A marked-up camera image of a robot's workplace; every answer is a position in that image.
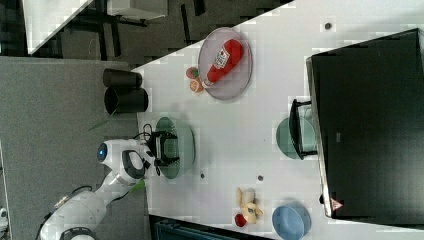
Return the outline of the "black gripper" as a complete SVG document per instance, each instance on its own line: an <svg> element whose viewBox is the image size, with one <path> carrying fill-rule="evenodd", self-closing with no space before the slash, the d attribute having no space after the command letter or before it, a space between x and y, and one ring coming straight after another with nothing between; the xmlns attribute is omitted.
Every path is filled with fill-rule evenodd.
<svg viewBox="0 0 424 240"><path fill-rule="evenodd" d="M168 131L160 131L160 132L151 132L148 135L146 140L147 146L149 148L148 155L154 159L154 165L156 167L159 166L169 166L179 161L179 157L174 158L162 158L162 142L163 138L165 139L178 139L177 135Z"/></svg>

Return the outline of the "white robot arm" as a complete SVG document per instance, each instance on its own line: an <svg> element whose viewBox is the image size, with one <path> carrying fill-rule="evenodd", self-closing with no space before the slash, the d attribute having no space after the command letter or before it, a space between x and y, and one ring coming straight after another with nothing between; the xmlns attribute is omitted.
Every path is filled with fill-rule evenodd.
<svg viewBox="0 0 424 240"><path fill-rule="evenodd" d="M115 139L101 143L97 160L108 167L100 187L80 187L58 202L40 226L36 240L99 240L95 230L106 216L107 206L123 198L145 176L150 166L159 167L179 158L165 155L165 145L177 136L152 132L147 139Z"/></svg>

